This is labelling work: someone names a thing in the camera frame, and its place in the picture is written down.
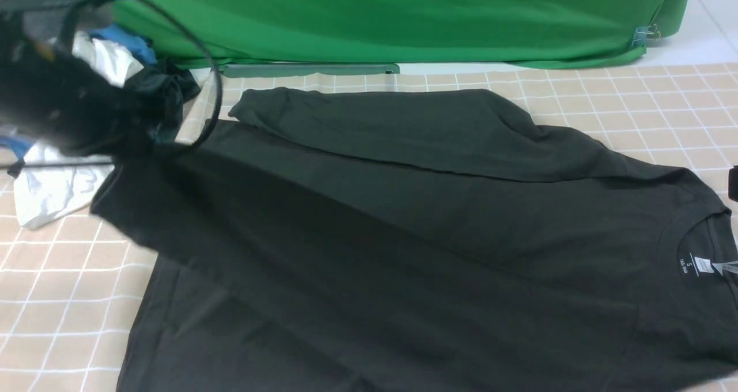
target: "blue cloth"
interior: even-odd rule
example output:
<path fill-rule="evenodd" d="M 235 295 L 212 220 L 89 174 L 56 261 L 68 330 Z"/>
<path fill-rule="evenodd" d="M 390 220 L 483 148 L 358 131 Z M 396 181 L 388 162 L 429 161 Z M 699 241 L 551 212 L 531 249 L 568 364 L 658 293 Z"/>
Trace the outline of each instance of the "blue cloth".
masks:
<path fill-rule="evenodd" d="M 10 150 L 13 151 L 13 154 L 18 157 L 18 160 L 22 160 L 23 156 L 28 153 L 29 149 L 31 148 L 32 143 L 27 142 L 26 140 L 21 140 L 15 137 L 6 137 L 5 135 L 0 135 L 0 147 L 7 147 L 10 148 Z"/>
<path fill-rule="evenodd" d="M 145 65 L 155 65 L 156 55 L 153 49 L 149 47 L 146 41 L 137 35 L 131 35 L 118 25 L 112 25 L 105 29 L 93 30 L 90 32 L 93 37 L 112 40 L 130 51 L 134 58 Z"/>

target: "clothing label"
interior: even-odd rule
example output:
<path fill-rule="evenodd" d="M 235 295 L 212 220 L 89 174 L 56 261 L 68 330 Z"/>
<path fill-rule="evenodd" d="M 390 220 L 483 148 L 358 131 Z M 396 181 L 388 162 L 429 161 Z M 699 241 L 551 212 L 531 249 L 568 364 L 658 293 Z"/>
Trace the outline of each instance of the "clothing label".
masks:
<path fill-rule="evenodd" d="M 731 262 L 723 262 L 723 263 L 713 263 L 712 266 L 717 269 L 717 271 L 720 273 L 720 275 L 723 275 L 724 271 L 732 272 L 733 274 L 738 274 L 738 261 L 731 261 Z"/>
<path fill-rule="evenodd" d="M 694 266 L 696 266 L 699 272 L 709 272 L 710 274 L 715 272 L 710 265 L 709 259 L 694 257 Z"/>

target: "white floor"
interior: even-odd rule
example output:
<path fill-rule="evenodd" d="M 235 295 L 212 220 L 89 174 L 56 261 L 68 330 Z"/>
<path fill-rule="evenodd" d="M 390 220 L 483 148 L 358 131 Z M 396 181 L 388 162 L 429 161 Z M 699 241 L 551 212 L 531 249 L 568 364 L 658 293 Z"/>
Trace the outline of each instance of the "white floor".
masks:
<path fill-rule="evenodd" d="M 689 0 L 677 34 L 659 40 L 636 66 L 738 62 L 738 0 Z M 520 69 L 500 63 L 404 63 L 403 74 Z"/>

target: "neckline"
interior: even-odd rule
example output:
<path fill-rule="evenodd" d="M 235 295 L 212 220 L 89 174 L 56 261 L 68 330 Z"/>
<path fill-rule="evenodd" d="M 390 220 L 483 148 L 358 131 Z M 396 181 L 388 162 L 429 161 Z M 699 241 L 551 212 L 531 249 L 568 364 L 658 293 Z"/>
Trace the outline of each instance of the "neckline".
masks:
<path fill-rule="evenodd" d="M 694 301 L 690 301 L 691 306 L 698 306 L 699 304 L 694 293 L 690 292 L 688 286 L 681 281 L 680 276 L 674 267 L 674 261 L 677 258 L 677 251 L 682 240 L 694 227 L 698 226 L 699 223 L 708 220 L 710 216 L 725 213 L 727 210 L 728 208 L 723 205 L 722 201 L 716 195 L 700 197 L 691 201 L 685 206 L 685 208 L 682 208 L 679 213 L 672 217 L 669 224 L 667 224 L 664 231 L 662 231 L 657 243 L 657 257 L 662 269 L 672 270 L 667 272 L 667 276 L 669 276 L 668 284 L 670 286 L 670 292 L 675 300 L 687 297 L 694 299 Z M 719 245 L 723 248 L 732 247 L 732 250 L 731 252 L 715 250 L 712 252 L 712 256 L 710 258 L 711 262 L 720 263 L 735 261 L 736 258 L 738 258 L 735 244 L 732 243 L 732 235 L 731 242 L 727 244 L 722 243 L 719 240 L 715 240 L 714 235 L 712 235 L 712 238 L 715 245 Z M 733 293 L 733 300 L 735 301 L 735 306 L 738 310 L 738 287 L 735 284 L 735 280 L 732 277 L 728 277 L 725 281 Z"/>

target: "black cloth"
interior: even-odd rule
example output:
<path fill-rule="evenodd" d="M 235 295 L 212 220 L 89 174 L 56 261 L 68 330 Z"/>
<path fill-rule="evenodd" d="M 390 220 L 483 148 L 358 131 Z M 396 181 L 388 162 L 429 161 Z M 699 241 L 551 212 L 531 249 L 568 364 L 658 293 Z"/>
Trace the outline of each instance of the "black cloth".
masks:
<path fill-rule="evenodd" d="M 534 126 L 489 92 L 248 94 L 239 106 L 258 115 L 253 126 L 222 123 L 210 151 L 174 163 L 119 166 L 93 212 L 224 287 L 346 379 L 382 390 L 675 390 L 736 369 L 735 281 L 690 261 L 738 257 L 730 211 L 690 171 Z M 375 134 L 337 148 L 325 114 L 342 106 L 356 120 L 342 131 Z M 441 134 L 441 117 L 466 137 Z M 373 159 L 383 123 L 417 128 L 412 145 L 388 143 Z M 313 135 L 290 137 L 289 126 Z M 464 145 L 468 157 L 453 153 Z M 199 349 L 168 339 L 161 350 L 176 355 L 126 358 L 161 358 L 155 367 L 168 370 L 121 373 L 122 385 L 156 377 L 158 388 L 127 390 L 167 390 L 197 371 L 187 356 Z M 258 390 L 247 376 L 200 374 L 214 390 Z"/>
<path fill-rule="evenodd" d="M 156 140 L 174 140 L 182 124 L 182 111 L 185 103 L 197 97 L 200 86 L 192 73 L 180 69 L 169 59 L 159 59 L 156 65 L 143 69 L 126 80 L 123 89 L 130 90 L 146 98 L 144 111 L 160 123 L 152 132 Z"/>

